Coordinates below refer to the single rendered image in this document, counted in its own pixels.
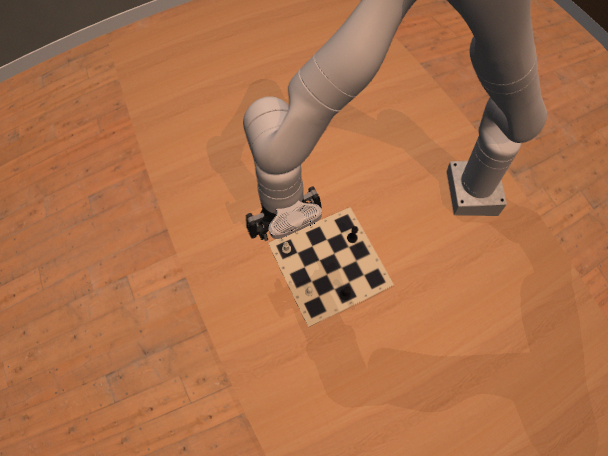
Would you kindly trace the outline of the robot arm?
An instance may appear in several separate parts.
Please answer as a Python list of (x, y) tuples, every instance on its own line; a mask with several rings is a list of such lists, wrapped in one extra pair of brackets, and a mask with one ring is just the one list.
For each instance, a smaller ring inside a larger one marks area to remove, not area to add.
[[(416, 1), (361, 0), (290, 80), (289, 105), (277, 97), (263, 97), (248, 107), (243, 127), (254, 159), (261, 204), (276, 214), (269, 224), (272, 238), (281, 239), (321, 219), (319, 205), (302, 202), (301, 164), (332, 118), (375, 77), (401, 21)], [(447, 1), (474, 35), (471, 62), (491, 97), (461, 177), (469, 195), (487, 198), (521, 143), (535, 138), (547, 119), (531, 0)]]

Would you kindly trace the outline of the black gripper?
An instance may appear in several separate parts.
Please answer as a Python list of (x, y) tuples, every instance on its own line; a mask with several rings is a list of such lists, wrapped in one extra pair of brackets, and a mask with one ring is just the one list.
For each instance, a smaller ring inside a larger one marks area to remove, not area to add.
[[(307, 192), (307, 194), (305, 194), (305, 195), (303, 193), (302, 202), (308, 203), (306, 201), (309, 201), (309, 202), (311, 201), (310, 203), (317, 204), (320, 206), (320, 208), (322, 208), (320, 197), (319, 197), (318, 193), (316, 192), (314, 186), (310, 187), (308, 189), (308, 191), (309, 191), (309, 193)], [(248, 213), (246, 215), (246, 228), (252, 239), (257, 237), (257, 235), (259, 235), (261, 240), (267, 241), (268, 240), (267, 232), (269, 231), (268, 227), (269, 227), (270, 222), (276, 216), (276, 214), (271, 213), (268, 210), (266, 210), (262, 204), (261, 204), (261, 206), (262, 206), (262, 210), (261, 210), (260, 214), (257, 214), (254, 216), (254, 215), (252, 215), (252, 213)], [(264, 227), (263, 227), (263, 225), (264, 225)]]

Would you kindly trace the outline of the black and tan chessboard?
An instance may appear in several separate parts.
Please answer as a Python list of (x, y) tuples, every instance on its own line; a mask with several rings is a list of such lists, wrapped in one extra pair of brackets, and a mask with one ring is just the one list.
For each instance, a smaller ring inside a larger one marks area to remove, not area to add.
[[(358, 239), (350, 243), (353, 226)], [(290, 253), (282, 251), (284, 242)], [(308, 327), (394, 286), (350, 207), (269, 246)], [(346, 286), (351, 296), (343, 300), (339, 294)], [(312, 296), (305, 293), (308, 287)]]

